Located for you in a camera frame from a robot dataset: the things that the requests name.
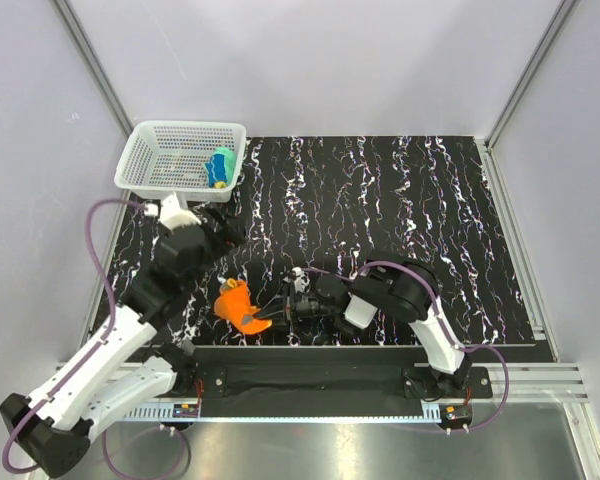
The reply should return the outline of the orange grey towel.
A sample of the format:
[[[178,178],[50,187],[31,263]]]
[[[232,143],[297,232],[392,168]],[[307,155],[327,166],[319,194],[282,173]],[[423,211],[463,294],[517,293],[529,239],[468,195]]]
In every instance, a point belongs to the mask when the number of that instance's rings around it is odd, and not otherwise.
[[[214,314],[229,322],[244,335],[257,335],[272,327],[269,319],[258,319],[260,309],[251,304],[248,285],[244,280],[227,279],[214,302]]]

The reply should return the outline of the yellow blue crocodile towel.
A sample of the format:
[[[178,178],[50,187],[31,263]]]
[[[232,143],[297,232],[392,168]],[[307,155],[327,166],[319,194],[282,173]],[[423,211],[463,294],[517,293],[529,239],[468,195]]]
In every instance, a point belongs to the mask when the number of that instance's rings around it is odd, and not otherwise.
[[[233,180],[237,157],[226,147],[217,148],[205,163],[210,188],[227,188]]]

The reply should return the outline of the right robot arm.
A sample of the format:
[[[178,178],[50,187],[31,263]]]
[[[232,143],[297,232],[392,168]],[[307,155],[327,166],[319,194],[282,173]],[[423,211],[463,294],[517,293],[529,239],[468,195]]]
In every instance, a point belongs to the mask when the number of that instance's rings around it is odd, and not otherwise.
[[[296,268],[265,306],[243,321],[269,321],[293,331],[304,320],[324,319],[347,339],[362,334],[377,314],[408,325],[424,348],[429,372],[409,376],[412,395],[426,401],[467,389],[472,361],[439,303],[437,279],[425,264],[376,252],[353,278]]]

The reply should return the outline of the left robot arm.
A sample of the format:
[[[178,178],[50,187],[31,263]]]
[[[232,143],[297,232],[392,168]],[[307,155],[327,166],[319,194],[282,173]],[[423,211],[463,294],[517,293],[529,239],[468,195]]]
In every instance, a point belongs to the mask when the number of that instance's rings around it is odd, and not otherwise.
[[[184,309],[202,273],[244,243],[244,224],[212,207],[198,217],[173,198],[126,204],[157,218],[167,232],[121,296],[103,283],[109,315],[91,339],[41,386],[1,403],[9,431],[1,461],[11,474],[42,469],[51,479],[61,477],[135,407],[195,386],[193,360],[174,345],[159,347],[123,378],[110,377]]]

